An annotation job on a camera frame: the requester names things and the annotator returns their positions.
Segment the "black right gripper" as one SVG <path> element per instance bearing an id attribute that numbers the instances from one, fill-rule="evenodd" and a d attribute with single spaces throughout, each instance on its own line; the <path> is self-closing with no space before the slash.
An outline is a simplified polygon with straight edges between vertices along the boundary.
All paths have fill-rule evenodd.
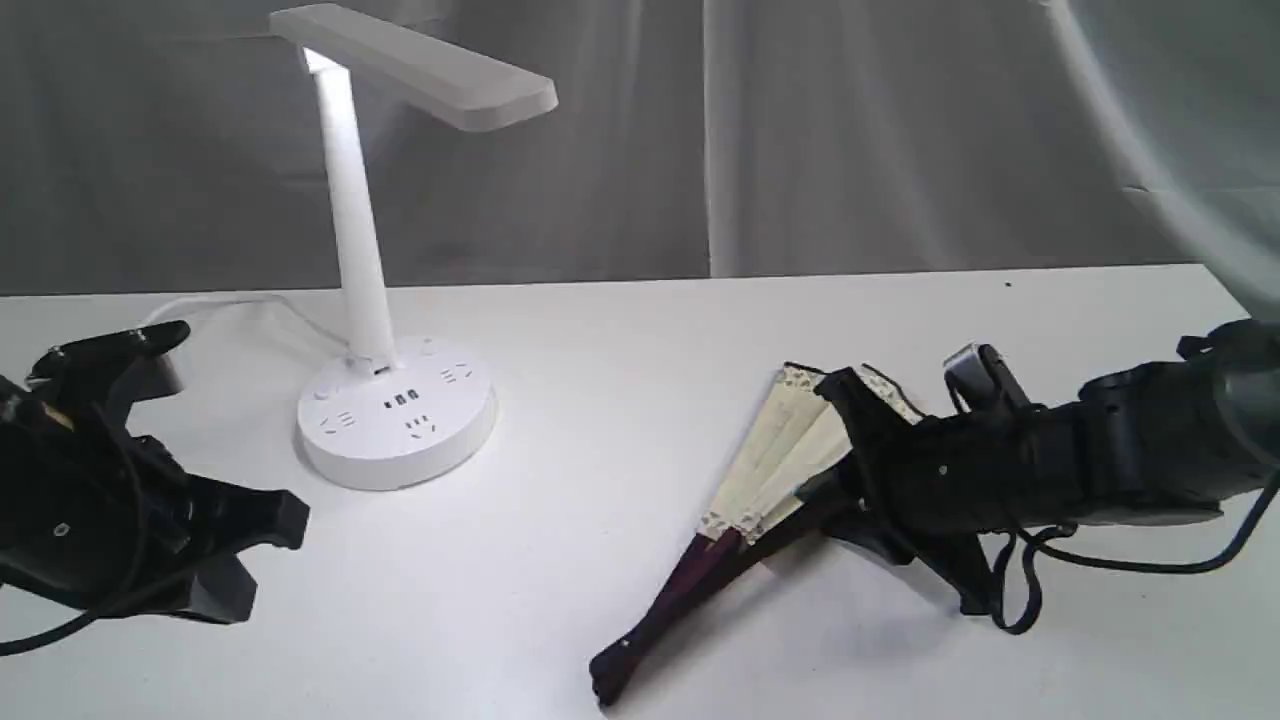
<path id="1" fill-rule="evenodd" d="M 975 533 L 1080 523 L 1080 405 L 936 419 L 873 366 L 829 372 L 815 395 L 847 446 L 800 486 L 822 532 L 892 566 L 923 562 L 966 616 L 1001 605 Z"/>

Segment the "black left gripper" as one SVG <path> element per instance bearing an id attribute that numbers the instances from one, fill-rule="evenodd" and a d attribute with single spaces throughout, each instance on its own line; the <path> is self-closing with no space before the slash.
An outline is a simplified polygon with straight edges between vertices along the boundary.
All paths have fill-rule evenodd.
<path id="1" fill-rule="evenodd" d="M 128 433 L 134 404 L 183 391 L 169 354 L 189 336 L 173 320 L 77 340 L 35 363 L 29 389 L 3 382 L 4 580 L 73 609 L 123 588 L 119 612 L 250 620 L 259 583 L 241 553 L 300 550 L 311 507 L 220 480 L 200 480 L 196 502 L 165 446 Z"/>

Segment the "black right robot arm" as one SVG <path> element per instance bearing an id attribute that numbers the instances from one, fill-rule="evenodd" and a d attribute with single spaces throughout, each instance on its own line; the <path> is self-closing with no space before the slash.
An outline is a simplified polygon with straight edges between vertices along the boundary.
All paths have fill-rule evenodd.
<path id="1" fill-rule="evenodd" d="M 924 562 L 1011 634 L 1038 618 L 1038 553 L 1085 568 L 1201 574 L 1230 562 L 1277 495 L 1277 325 L 1229 322 L 1185 336 L 1178 360 L 1080 387 L 1070 404 L 1030 401 L 991 345 L 943 366 L 952 416 L 904 420 L 852 370 L 818 395 L 850 451 L 803 492 L 817 524 L 892 564 Z M 1085 527 L 1175 527 L 1219 518 L 1257 492 L 1240 530 L 1198 562 L 1085 557 L 1050 542 Z"/>

